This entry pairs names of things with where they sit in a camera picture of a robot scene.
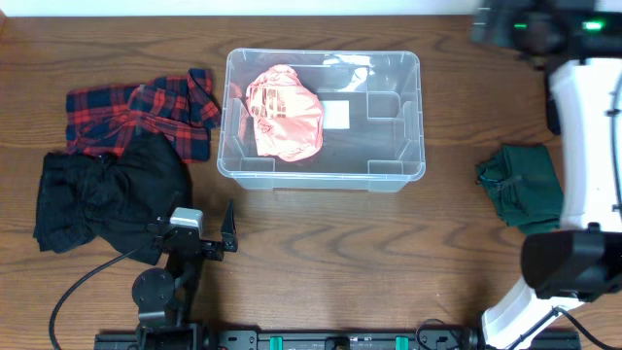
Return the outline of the pink shirt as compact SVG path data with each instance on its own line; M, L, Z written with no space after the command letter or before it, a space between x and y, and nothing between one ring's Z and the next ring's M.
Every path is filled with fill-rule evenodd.
M311 158L323 147L324 107L289 65L277 64L246 88L258 155L286 162Z

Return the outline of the dark green garment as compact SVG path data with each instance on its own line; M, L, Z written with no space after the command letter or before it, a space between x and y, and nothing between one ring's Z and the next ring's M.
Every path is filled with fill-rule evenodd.
M504 145L475 171L507 226L526 235L559 228L564 195L545 146Z

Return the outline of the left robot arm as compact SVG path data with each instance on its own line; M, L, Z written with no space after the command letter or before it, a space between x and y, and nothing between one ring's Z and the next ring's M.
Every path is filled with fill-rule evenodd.
M176 208L151 226L155 247L167 256L164 268L141 273L132 286L138 306L136 343L139 350L211 349L215 341L205 328L190 321L190 310L207 261L220 262L238 250L234 204L229 202L217 241L201 237L203 212Z

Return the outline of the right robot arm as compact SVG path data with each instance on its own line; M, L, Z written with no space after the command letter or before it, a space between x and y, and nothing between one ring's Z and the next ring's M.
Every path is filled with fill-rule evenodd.
M621 5L485 1L472 38L513 49L544 72L566 181L559 228L526 238L521 278L462 347L576 349L583 327L550 325L621 289Z

